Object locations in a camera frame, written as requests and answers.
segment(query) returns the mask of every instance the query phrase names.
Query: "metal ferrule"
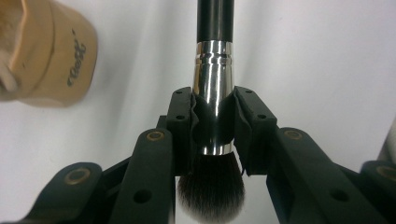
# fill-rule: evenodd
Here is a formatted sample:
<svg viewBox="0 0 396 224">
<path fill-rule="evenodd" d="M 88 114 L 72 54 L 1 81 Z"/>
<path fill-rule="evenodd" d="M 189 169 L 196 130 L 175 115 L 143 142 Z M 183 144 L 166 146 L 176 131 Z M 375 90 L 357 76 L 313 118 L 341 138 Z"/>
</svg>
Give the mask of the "metal ferrule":
<svg viewBox="0 0 396 224">
<path fill-rule="evenodd" d="M 224 114 L 220 110 L 227 108 L 224 104 L 228 104 L 224 99 L 233 92 L 232 53 L 231 42 L 213 40 L 197 44 L 192 90 L 195 98 L 203 102 L 197 106 L 204 108 L 197 108 L 195 111 L 200 111 L 197 114 L 198 119 L 210 123 L 207 130 L 210 133 L 209 140 L 206 141 L 208 144 L 198 148 L 204 155 L 224 155 L 233 150 L 231 142 L 224 144 L 220 139 L 222 127 L 219 125 L 220 116 Z"/>
</svg>

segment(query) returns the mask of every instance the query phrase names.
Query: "beige container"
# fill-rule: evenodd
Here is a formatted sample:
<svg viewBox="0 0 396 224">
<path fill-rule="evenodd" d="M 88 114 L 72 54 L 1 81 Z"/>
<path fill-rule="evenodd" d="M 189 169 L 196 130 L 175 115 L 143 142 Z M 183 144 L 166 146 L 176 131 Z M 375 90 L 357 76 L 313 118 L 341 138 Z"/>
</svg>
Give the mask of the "beige container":
<svg viewBox="0 0 396 224">
<path fill-rule="evenodd" d="M 11 9 L 3 18 L 12 17 L 12 11 L 18 15 L 19 6 L 22 12 L 18 27 L 10 25 L 17 30 L 15 45 L 3 48 L 10 57 L 3 60 L 7 68 L 0 69 L 9 72 L 0 76 L 0 101 L 68 106 L 80 100 L 90 87 L 97 55 L 96 32 L 90 23 L 55 1 L 0 1 L 4 4 L 0 7 Z"/>
</svg>

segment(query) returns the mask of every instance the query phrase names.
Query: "black brush handle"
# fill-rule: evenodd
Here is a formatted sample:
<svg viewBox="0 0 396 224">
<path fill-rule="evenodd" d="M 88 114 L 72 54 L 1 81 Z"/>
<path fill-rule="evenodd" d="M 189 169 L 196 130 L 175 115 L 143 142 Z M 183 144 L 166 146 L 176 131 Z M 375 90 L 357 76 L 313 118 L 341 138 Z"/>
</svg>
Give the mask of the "black brush handle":
<svg viewBox="0 0 396 224">
<path fill-rule="evenodd" d="M 198 0 L 197 43 L 233 42 L 233 0 Z"/>
</svg>

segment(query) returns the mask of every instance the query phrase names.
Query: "white background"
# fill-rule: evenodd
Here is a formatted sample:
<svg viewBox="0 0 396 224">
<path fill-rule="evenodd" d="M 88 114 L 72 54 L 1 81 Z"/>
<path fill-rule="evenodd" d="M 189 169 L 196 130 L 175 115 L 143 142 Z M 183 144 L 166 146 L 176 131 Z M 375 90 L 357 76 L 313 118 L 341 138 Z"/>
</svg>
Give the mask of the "white background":
<svg viewBox="0 0 396 224">
<path fill-rule="evenodd" d="M 137 136 L 190 86 L 196 1 L 62 0 L 96 28 L 86 97 L 68 108 L 0 104 L 0 221 L 30 210 L 66 165 L 103 169 L 132 155 Z M 257 92 L 280 127 L 308 132 L 336 163 L 374 160 L 396 112 L 396 2 L 235 2 L 235 84 Z M 277 223 L 265 177 L 244 177 L 233 223 Z M 194 223 L 179 207 L 177 223 Z"/>
</svg>

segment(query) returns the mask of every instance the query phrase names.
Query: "brush bristles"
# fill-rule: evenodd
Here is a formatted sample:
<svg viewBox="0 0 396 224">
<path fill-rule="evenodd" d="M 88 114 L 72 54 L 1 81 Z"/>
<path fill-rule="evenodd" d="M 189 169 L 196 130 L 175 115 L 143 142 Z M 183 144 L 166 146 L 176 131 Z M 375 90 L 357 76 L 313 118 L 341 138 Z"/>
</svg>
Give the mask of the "brush bristles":
<svg viewBox="0 0 396 224">
<path fill-rule="evenodd" d="M 235 155 L 197 155 L 192 174 L 178 181 L 182 207 L 204 223 L 229 222 L 240 212 L 245 199 L 244 183 Z"/>
</svg>

